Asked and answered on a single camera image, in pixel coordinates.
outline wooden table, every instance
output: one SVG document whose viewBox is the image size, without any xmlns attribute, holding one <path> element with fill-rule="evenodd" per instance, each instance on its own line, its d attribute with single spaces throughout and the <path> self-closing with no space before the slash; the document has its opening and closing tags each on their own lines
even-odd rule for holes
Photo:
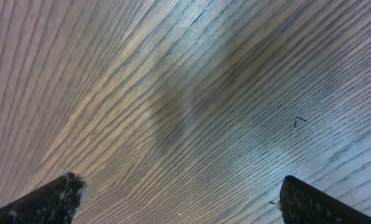
<svg viewBox="0 0 371 224">
<path fill-rule="evenodd" d="M 371 1 L 0 1 L 0 207 L 66 171 L 75 223 L 371 216 Z"/>
</svg>

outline glossy wood surface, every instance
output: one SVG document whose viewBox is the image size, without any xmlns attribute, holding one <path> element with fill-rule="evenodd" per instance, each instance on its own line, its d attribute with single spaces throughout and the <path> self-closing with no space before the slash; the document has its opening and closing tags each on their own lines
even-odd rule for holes
<svg viewBox="0 0 371 224">
<path fill-rule="evenodd" d="M 371 1 L 0 1 L 0 207 L 66 171 L 75 223 L 371 216 Z"/>
</svg>

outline wood grain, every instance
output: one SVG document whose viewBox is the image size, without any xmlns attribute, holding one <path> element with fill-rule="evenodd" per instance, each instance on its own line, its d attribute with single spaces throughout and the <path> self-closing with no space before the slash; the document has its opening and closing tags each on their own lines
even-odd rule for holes
<svg viewBox="0 0 371 224">
<path fill-rule="evenodd" d="M 0 207 L 65 171 L 75 223 L 371 216 L 371 1 L 0 1 Z"/>
</svg>

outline small black mark on table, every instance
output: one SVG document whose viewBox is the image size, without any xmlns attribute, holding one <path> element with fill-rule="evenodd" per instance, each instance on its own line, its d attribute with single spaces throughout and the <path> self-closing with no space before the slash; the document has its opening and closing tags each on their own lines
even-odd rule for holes
<svg viewBox="0 0 371 224">
<path fill-rule="evenodd" d="M 300 121 L 307 122 L 306 119 L 303 119 L 303 118 L 300 118 L 300 117 L 295 117 L 295 126 L 294 126 L 294 128 L 296 128 L 296 123 L 297 123 L 299 120 L 300 120 Z"/>
</svg>

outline wooden surface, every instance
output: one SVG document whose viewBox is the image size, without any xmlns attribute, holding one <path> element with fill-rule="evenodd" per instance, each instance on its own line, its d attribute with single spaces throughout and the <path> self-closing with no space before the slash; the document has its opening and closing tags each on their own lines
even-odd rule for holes
<svg viewBox="0 0 371 224">
<path fill-rule="evenodd" d="M 65 171 L 75 223 L 371 216 L 371 1 L 0 1 L 0 207 Z"/>
</svg>

